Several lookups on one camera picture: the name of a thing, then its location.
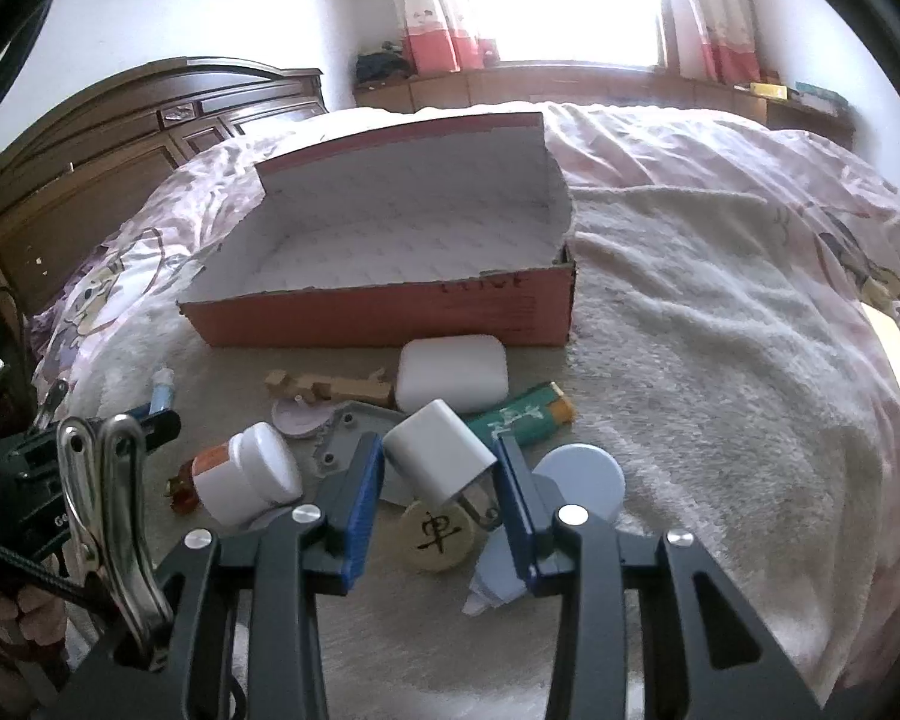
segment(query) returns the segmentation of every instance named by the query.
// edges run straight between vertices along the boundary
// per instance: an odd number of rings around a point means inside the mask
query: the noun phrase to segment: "metal bolt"
[[[571,503],[560,507],[559,511],[557,511],[557,517],[560,518],[560,522],[564,525],[583,525],[590,515],[583,506]]]
[[[667,541],[674,547],[688,547],[693,543],[693,533],[684,528],[673,528],[667,531]]]
[[[315,522],[317,519],[320,519],[323,516],[323,512],[320,511],[319,506],[314,506],[312,503],[305,503],[302,506],[296,507],[290,516],[293,517],[294,521],[299,522],[301,525],[306,525],[308,522]]]
[[[190,531],[183,536],[183,543],[190,549],[203,549],[211,541],[213,541],[213,533],[210,533],[207,528],[197,528],[196,531]]]

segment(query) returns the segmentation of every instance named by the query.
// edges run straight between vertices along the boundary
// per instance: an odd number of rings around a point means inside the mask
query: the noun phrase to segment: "wooden headboard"
[[[73,95],[0,154],[0,286],[42,310],[176,167],[326,113],[319,70],[220,57],[139,66]]]

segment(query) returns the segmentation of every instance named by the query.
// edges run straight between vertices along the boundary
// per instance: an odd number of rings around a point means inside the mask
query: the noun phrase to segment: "hand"
[[[58,569],[56,558],[48,568]],[[20,613],[23,616],[17,622],[27,640],[45,646],[65,637],[67,614],[63,600],[32,586],[20,590],[15,600],[0,593],[0,624],[16,620]],[[0,658],[0,705],[10,714],[23,715],[34,704],[34,695],[16,669],[10,667],[9,660]]]

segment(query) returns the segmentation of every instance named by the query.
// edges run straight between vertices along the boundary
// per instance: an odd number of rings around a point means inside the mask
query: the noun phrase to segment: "round wooden disc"
[[[470,554],[476,525],[458,504],[431,512],[426,504],[413,501],[400,517],[397,537],[408,563],[424,571],[446,571]]]

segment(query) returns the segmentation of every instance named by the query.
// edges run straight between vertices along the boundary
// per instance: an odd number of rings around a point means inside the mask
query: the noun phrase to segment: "cartoon print on bedding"
[[[892,317],[900,329],[900,276],[889,268],[879,266],[866,256],[856,236],[836,215],[826,209],[823,209],[823,213],[841,233],[841,237],[838,238],[829,232],[818,232],[818,235],[833,252],[847,276],[850,276],[860,299],[877,311]]]
[[[111,327],[173,266],[172,260],[180,259],[167,257],[163,236],[155,227],[106,256],[70,293],[38,375],[48,382],[67,378],[84,340]]]

